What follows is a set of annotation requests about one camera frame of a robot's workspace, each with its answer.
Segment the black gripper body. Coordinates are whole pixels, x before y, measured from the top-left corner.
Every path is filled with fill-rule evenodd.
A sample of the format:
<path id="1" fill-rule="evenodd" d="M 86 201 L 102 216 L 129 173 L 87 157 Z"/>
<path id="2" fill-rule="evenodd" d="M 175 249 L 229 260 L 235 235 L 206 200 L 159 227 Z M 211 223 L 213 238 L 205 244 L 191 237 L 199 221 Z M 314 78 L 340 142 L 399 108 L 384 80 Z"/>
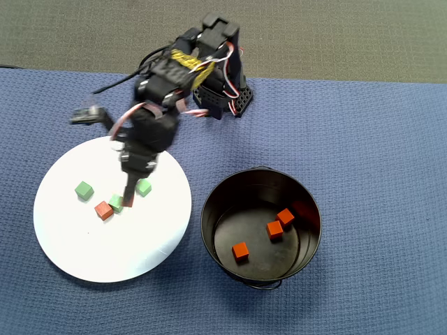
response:
<path id="1" fill-rule="evenodd" d="M 150 175 L 158 163 L 158 154 L 145 148 L 125 146 L 119 160 L 121 168 L 126 173 Z"/>

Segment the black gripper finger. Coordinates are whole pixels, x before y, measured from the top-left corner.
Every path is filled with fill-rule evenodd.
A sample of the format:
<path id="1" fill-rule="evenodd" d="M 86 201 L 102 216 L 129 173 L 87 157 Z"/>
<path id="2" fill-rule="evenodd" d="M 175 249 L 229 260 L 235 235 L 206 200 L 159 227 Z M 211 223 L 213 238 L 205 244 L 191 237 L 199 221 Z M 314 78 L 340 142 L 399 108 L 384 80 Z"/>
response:
<path id="1" fill-rule="evenodd" d="M 124 189 L 123 201 L 124 202 L 132 202 L 136 185 L 139 181 L 140 177 L 133 173 L 128 173 L 127 183 Z"/>

